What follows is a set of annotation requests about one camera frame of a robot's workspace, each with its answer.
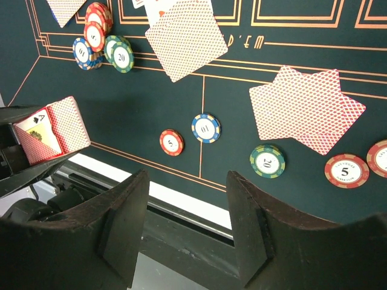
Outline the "red poker chip stack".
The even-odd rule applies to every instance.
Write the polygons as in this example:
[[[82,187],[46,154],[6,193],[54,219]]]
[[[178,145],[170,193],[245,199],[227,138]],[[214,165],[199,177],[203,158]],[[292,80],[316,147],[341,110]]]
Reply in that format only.
[[[184,149],[183,137],[174,129],[165,129],[159,141],[163,151],[170,156],[178,156]]]

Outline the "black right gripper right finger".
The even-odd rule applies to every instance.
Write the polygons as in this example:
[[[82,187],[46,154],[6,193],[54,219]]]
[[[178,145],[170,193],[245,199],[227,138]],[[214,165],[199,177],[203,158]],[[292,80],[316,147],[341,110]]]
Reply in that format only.
[[[244,289],[385,289],[386,214],[337,224],[297,210],[230,171],[226,181]]]

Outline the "green poker chip stack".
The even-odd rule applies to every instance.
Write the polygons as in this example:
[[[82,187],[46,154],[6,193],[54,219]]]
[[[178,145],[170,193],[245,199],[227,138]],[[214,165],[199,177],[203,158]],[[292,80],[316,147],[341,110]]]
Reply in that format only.
[[[285,158],[274,145],[262,144],[254,148],[249,157],[252,169],[261,177],[273,179],[285,170]]]

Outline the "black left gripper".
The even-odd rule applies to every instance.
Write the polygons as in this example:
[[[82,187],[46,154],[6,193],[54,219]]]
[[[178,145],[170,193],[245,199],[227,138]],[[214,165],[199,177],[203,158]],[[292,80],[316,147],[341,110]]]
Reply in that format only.
[[[17,105],[0,108],[1,125],[1,198],[34,184],[57,172],[75,151],[30,167],[27,156],[19,144],[13,126],[41,110],[42,106]]]

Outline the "red playing card deck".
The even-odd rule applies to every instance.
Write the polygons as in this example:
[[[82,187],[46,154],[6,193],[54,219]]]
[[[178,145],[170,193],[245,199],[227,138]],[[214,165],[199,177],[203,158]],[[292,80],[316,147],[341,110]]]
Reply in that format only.
[[[91,140],[74,97],[46,105],[14,124],[30,165],[88,147]]]

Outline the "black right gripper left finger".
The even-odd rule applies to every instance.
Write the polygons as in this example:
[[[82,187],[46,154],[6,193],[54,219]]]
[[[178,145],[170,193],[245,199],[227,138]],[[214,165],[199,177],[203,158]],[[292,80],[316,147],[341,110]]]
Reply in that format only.
[[[1,219],[1,288],[130,288],[149,183],[148,172],[139,170],[45,221]]]

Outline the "red chips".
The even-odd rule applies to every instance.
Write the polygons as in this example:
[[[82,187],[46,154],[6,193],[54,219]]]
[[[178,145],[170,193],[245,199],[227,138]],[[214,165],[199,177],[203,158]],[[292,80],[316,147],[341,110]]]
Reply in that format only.
[[[375,143],[366,154],[366,161],[350,153],[330,158],[324,168],[326,179],[343,189],[354,189],[367,182],[370,171],[386,178],[386,140]]]
[[[83,35],[94,52],[102,51],[105,46],[105,36],[113,25],[112,13],[105,4],[91,3],[85,16]]]

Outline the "green chips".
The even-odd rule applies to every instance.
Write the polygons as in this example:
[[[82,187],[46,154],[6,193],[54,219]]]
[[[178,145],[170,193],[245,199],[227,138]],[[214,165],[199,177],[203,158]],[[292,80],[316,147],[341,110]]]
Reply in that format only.
[[[131,44],[123,36],[110,35],[103,49],[106,59],[121,73],[128,73],[134,65]]]

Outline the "blue poker chip stack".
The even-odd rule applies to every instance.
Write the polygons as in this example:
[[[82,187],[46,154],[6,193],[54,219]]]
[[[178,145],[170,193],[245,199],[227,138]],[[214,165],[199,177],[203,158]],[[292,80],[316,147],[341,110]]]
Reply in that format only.
[[[210,114],[198,114],[191,123],[194,137],[206,144],[215,142],[221,135],[220,122]]]

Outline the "blue chips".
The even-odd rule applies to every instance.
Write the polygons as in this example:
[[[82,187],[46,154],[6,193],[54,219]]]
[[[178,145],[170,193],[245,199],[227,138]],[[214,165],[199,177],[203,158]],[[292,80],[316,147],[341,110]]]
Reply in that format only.
[[[103,53],[94,52],[88,41],[82,37],[74,40],[73,55],[78,67],[83,70],[100,68],[103,63]]]

